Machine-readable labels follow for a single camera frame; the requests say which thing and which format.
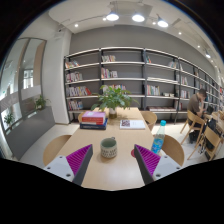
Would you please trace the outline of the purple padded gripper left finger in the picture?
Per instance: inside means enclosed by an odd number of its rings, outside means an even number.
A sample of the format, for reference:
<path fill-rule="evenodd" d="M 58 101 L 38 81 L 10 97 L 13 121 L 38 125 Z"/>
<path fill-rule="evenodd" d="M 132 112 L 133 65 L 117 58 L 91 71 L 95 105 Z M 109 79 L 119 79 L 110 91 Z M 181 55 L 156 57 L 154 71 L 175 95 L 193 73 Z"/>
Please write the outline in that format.
<path fill-rule="evenodd" d="M 46 165 L 44 170 L 76 185 L 81 185 L 92 155 L 93 146 L 87 145 L 68 156 L 59 155 Z"/>

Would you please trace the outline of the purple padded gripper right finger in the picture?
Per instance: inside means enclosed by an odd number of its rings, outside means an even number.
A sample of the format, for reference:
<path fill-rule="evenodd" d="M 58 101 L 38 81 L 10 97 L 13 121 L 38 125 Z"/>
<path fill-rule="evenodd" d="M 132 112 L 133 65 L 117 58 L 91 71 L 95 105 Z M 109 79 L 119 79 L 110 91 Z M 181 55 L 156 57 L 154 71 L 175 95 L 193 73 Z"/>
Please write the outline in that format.
<path fill-rule="evenodd" d="M 134 145 L 134 156 L 145 185 L 160 180 L 181 169 L 181 166 L 170 156 L 159 156 L 137 144 Z"/>

